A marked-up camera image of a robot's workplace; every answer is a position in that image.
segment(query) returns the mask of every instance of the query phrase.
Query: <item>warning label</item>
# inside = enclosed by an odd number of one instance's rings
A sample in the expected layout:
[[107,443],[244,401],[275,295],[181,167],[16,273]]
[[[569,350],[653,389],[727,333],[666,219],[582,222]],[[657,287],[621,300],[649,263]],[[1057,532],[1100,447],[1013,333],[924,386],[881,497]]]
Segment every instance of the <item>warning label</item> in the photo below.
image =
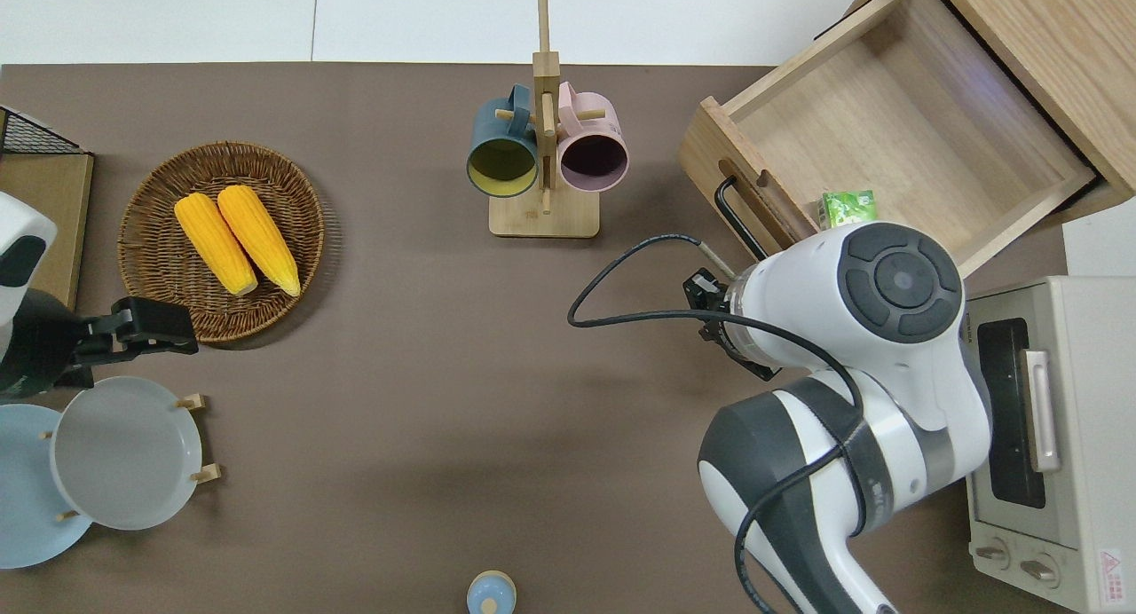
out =
[[1119,549],[1102,549],[1101,562],[1101,590],[1105,605],[1125,604],[1125,575],[1124,566],[1120,563]]

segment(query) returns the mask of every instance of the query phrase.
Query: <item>wicker basket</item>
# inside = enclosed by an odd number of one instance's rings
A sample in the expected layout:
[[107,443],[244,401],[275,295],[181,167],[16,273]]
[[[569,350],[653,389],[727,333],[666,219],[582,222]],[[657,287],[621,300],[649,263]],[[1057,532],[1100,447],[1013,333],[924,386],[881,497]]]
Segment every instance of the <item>wicker basket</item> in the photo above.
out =
[[220,141],[168,159],[139,186],[118,233],[118,269],[127,292],[187,307],[202,343],[256,334],[300,299],[259,271],[256,290],[244,297],[229,294],[182,232],[174,216],[178,199],[191,192],[216,199],[222,189],[236,183],[256,191],[279,227],[295,257],[302,297],[324,250],[324,213],[303,172],[261,146]]

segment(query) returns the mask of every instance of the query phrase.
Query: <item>white floor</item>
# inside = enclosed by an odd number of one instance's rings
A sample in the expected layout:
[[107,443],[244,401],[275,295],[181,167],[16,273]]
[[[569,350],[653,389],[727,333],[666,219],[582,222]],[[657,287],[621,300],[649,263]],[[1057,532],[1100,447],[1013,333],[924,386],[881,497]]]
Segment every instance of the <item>white floor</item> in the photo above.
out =
[[[852,0],[549,0],[565,64],[776,65]],[[0,0],[0,64],[527,63],[536,0]],[[1136,204],[1064,226],[1071,274],[1136,275]]]

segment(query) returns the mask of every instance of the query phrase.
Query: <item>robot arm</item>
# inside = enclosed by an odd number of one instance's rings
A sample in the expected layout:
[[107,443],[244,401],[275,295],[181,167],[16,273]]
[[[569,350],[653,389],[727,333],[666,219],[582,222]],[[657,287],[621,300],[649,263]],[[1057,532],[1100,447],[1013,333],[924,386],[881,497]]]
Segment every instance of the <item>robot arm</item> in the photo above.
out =
[[722,408],[699,472],[722,524],[772,484],[830,450],[840,458],[772,498],[745,548],[803,612],[893,612],[847,551],[847,537],[884,524],[962,478],[989,451],[989,413],[959,345],[962,281],[946,252],[889,223],[841,226],[752,266],[726,293],[729,312],[824,346],[851,371],[862,414],[811,352],[726,324],[744,358],[811,375]]
[[90,385],[93,365],[147,352],[198,351],[184,306],[126,297],[109,315],[80,317],[47,292],[30,289],[55,237],[50,219],[0,192],[0,403],[57,383]]
[[[0,192],[0,327],[10,334],[11,318],[35,276],[40,259],[56,240],[56,224],[35,208]],[[7,338],[0,343],[0,354]]]

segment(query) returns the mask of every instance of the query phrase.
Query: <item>oven window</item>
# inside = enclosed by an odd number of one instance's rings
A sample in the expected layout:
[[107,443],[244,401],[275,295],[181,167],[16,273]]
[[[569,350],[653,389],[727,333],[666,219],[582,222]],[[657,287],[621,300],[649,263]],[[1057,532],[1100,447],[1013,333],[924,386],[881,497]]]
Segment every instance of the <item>oven window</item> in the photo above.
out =
[[1008,318],[978,326],[978,358],[991,393],[994,435],[991,486],[994,497],[1027,507],[1045,507],[1045,482],[1029,464],[1026,381],[1019,367],[1029,347],[1026,320]]

